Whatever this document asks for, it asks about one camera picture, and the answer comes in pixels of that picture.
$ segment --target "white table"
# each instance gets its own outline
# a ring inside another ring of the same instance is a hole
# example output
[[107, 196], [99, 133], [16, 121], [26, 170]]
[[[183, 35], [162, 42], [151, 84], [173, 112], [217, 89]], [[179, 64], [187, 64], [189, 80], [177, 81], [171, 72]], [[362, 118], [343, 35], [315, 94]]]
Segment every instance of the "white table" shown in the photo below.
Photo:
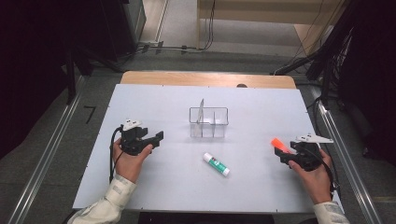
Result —
[[[228, 107], [224, 138], [190, 138], [189, 108]], [[312, 213], [299, 177], [279, 162], [270, 142], [313, 133], [298, 90], [120, 84], [114, 90], [73, 208], [96, 202], [108, 187], [108, 146], [126, 119], [147, 137], [164, 131], [146, 159], [126, 209], [165, 212]], [[211, 153], [231, 172], [203, 160]]]

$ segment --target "clear plastic container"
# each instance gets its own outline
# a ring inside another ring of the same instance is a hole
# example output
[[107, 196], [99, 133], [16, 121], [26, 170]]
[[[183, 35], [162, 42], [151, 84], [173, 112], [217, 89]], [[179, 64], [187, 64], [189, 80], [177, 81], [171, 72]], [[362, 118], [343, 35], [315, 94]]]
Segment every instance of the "clear plastic container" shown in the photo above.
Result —
[[191, 137], [224, 137], [228, 125], [228, 108], [203, 107], [190, 108]]

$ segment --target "green glue stick label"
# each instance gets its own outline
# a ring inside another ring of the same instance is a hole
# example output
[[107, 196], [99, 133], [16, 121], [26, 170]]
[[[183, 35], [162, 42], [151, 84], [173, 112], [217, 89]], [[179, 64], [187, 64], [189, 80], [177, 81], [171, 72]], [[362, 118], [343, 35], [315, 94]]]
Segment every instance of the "green glue stick label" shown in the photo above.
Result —
[[205, 153], [204, 155], [204, 160], [207, 161], [212, 167], [214, 167], [217, 171], [219, 171], [221, 174], [227, 176], [228, 173], [230, 173], [230, 169], [228, 169], [223, 163], [220, 161], [216, 160], [212, 155], [209, 153]]

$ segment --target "human hand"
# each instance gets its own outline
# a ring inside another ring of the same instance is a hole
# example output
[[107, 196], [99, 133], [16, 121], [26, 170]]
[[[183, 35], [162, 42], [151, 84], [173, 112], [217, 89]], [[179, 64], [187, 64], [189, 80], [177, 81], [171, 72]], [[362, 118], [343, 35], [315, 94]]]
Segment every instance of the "human hand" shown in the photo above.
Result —
[[[319, 150], [323, 161], [330, 167], [332, 159], [322, 149]], [[295, 161], [289, 161], [289, 166], [303, 180], [305, 189], [314, 204], [331, 202], [330, 178], [321, 164], [316, 170], [307, 172]]]
[[139, 155], [131, 156], [127, 153], [122, 153], [120, 143], [121, 139], [119, 138], [113, 144], [113, 161], [120, 157], [116, 163], [116, 172], [118, 175], [121, 175], [131, 182], [136, 183], [136, 180], [140, 174], [140, 170], [142, 169], [143, 161], [151, 153], [152, 144], [143, 148]]

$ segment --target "floor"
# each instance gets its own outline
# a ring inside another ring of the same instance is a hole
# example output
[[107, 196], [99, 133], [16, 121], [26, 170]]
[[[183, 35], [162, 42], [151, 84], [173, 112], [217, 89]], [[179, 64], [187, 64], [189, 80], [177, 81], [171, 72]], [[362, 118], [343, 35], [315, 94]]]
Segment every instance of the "floor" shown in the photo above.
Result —
[[[195, 46], [195, 16], [193, 0], [144, 0], [148, 23], [142, 34], [144, 44], [157, 45], [163, 41], [165, 47], [177, 49], [150, 50], [127, 58], [121, 65], [128, 70], [172, 70], [172, 71], [219, 71], [231, 73], [268, 74], [291, 63], [295, 57], [303, 57], [297, 34], [289, 24], [262, 24], [219, 22], [214, 25], [214, 42], [206, 52], [183, 53], [179, 48]], [[304, 78], [304, 67], [290, 73], [298, 84], [305, 104], [314, 100], [315, 86]], [[104, 67], [96, 67], [91, 77], [79, 77], [78, 101], [65, 106], [67, 91], [64, 91], [37, 122], [25, 141], [0, 160], [0, 223], [8, 220], [18, 205], [22, 192], [37, 169], [37, 165], [49, 148], [46, 172], [26, 204], [20, 222], [16, 223], [62, 223], [72, 211], [79, 181], [91, 155], [92, 146], [99, 132], [107, 104], [114, 86], [120, 83], [122, 74]], [[367, 160], [361, 156], [364, 144], [351, 123], [350, 118], [331, 101], [332, 115], [338, 131], [343, 136], [353, 162], [359, 168], [361, 180], [370, 192], [373, 204], [383, 223], [392, 223], [396, 218], [396, 168], [385, 161]], [[60, 139], [53, 139], [64, 113], [72, 114], [67, 125], [62, 127]], [[318, 126], [327, 134], [326, 125], [318, 119]], [[351, 223], [366, 221], [356, 192], [348, 181], [345, 167], [337, 156], [333, 156], [342, 184], [342, 202]], [[136, 223], [139, 214], [124, 211], [120, 223]], [[275, 215], [276, 224], [299, 223], [312, 215]]]

